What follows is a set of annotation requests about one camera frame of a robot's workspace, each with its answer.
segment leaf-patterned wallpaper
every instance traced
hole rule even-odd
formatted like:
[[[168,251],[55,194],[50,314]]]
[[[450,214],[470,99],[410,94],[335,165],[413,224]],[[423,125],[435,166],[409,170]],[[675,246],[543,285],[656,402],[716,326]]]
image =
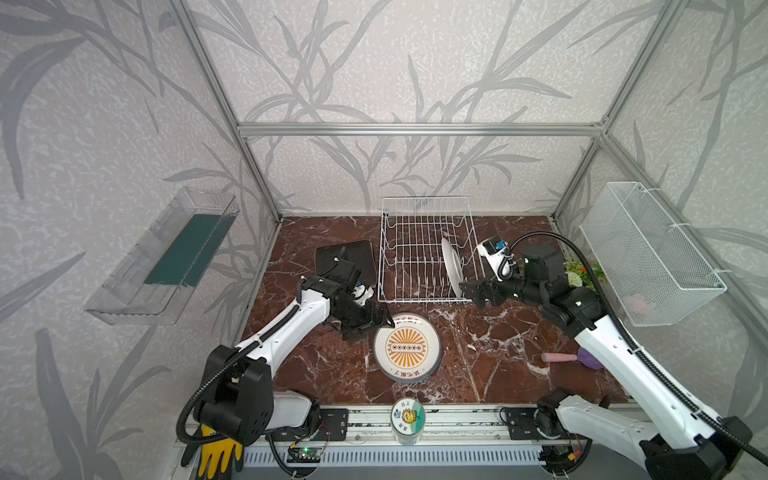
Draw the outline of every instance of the leaf-patterned wallpaper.
[[[163,2],[8,0],[0,31],[0,476],[158,478],[274,225]],[[241,206],[182,317],[87,314],[181,186]]]
[[[763,306],[766,10],[764,0],[689,2],[610,132]],[[622,179],[602,157],[580,191],[599,192],[604,181],[596,184],[596,175]],[[583,220],[577,210],[558,221],[569,232]],[[675,325],[631,330],[701,399],[744,419],[752,444],[768,452],[768,356],[722,299]],[[730,476],[764,478],[765,468],[745,455]]]
[[[241,122],[594,122],[662,1],[189,3]],[[587,140],[250,143],[287,213],[448,193],[481,212],[550,213]]]

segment pink handle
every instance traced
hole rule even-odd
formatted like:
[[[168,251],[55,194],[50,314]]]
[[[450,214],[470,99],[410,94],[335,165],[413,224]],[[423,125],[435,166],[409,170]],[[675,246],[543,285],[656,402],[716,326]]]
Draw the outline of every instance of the pink handle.
[[[545,352],[541,354],[541,359],[546,363],[551,362],[575,362],[577,357],[574,353],[552,353]]]

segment plate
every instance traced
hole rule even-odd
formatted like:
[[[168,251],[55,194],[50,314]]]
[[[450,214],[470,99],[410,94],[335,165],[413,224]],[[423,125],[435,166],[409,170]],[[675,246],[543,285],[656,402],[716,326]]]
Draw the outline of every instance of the plate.
[[[442,259],[445,262],[445,269],[448,271],[448,280],[451,282],[451,288],[453,293],[458,298],[464,296],[462,288],[459,286],[464,281],[464,275],[462,275],[462,259],[459,258],[456,250],[453,250],[451,241],[443,237],[442,239]]]
[[[421,382],[440,365],[440,335],[429,320],[415,313],[398,313],[392,320],[395,328],[376,331],[373,358],[390,379]]]

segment wire mesh basket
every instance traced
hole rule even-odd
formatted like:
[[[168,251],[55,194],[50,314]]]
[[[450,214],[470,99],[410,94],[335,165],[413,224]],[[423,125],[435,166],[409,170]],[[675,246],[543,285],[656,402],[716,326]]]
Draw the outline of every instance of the wire mesh basket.
[[[458,254],[462,280],[485,276],[467,197],[384,198],[379,301],[468,302],[451,288],[443,238]]]
[[[726,291],[680,224],[638,182],[609,182],[581,231],[635,326],[671,325]]]

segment metal beam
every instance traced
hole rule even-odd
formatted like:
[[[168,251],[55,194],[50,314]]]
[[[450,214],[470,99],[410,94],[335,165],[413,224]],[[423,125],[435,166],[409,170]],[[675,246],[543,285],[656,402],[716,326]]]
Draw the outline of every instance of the metal beam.
[[[599,144],[614,159],[617,167],[627,176],[629,180],[642,183],[648,189],[656,189],[656,185],[645,170],[638,167],[630,157],[629,153],[609,134],[600,137]],[[720,256],[712,250],[709,243],[698,233],[698,230],[691,225],[686,225],[690,221],[674,206],[661,190],[651,190],[651,194],[659,201],[659,204],[670,214],[676,223],[682,223],[680,228],[684,231],[690,241],[699,250],[705,259],[715,269],[725,270],[720,272],[720,278],[728,286],[728,290],[722,295],[734,315],[741,320],[750,335],[768,352],[768,318],[760,304],[754,299],[750,291],[744,286],[729,268],[720,259]]]
[[[280,219],[280,211],[277,209],[277,204],[272,198],[270,189],[267,188],[263,175],[259,170],[259,166],[256,163],[256,159],[253,157],[248,145],[245,143],[243,137],[237,131],[237,120],[235,119],[232,107],[227,101],[227,96],[224,94],[224,90],[221,87],[221,81],[216,75],[213,62],[211,62],[208,54],[205,52],[202,38],[197,31],[197,26],[192,18],[192,12],[190,11],[187,3],[184,0],[166,0],[168,4],[168,10],[176,25],[179,27],[184,41],[190,48],[192,57],[203,74],[205,83],[210,90],[211,95],[214,97],[216,106],[219,108],[219,112],[224,118],[225,127],[229,131],[230,135],[235,142],[235,148],[240,153],[240,156],[245,160],[245,164],[250,172],[253,180],[256,182],[256,186],[264,196],[267,206],[270,209],[270,213],[275,220]]]
[[[589,169],[592,168],[594,159],[598,155],[598,150],[600,149],[598,140],[599,137],[592,137],[587,150],[581,155],[581,160],[579,160],[576,170],[574,170],[565,190],[563,190],[563,194],[560,196],[558,204],[554,206],[554,213],[552,213],[553,218],[558,218],[563,214],[563,210],[565,210],[568,202],[570,202],[571,198],[576,194],[576,190],[578,190],[581,185],[581,181],[587,176]]]
[[[331,124],[331,123],[242,123],[237,130],[250,136],[473,136],[473,137],[596,137],[598,124]]]
[[[611,127],[618,120],[621,111],[627,106],[627,102],[629,101],[632,92],[648,70],[650,62],[661,50],[667,37],[669,37],[670,33],[674,30],[674,26],[683,14],[683,10],[687,3],[688,0],[667,0],[667,2],[664,3],[661,12],[656,17],[654,26],[651,27],[650,34],[648,34],[645,43],[643,43],[643,46],[640,49],[640,53],[638,53],[637,57],[634,59],[627,76],[624,77],[624,81],[621,83],[621,86],[616,93],[616,97],[614,97],[611,106],[608,107],[605,117],[603,117],[604,131],[610,131]]]

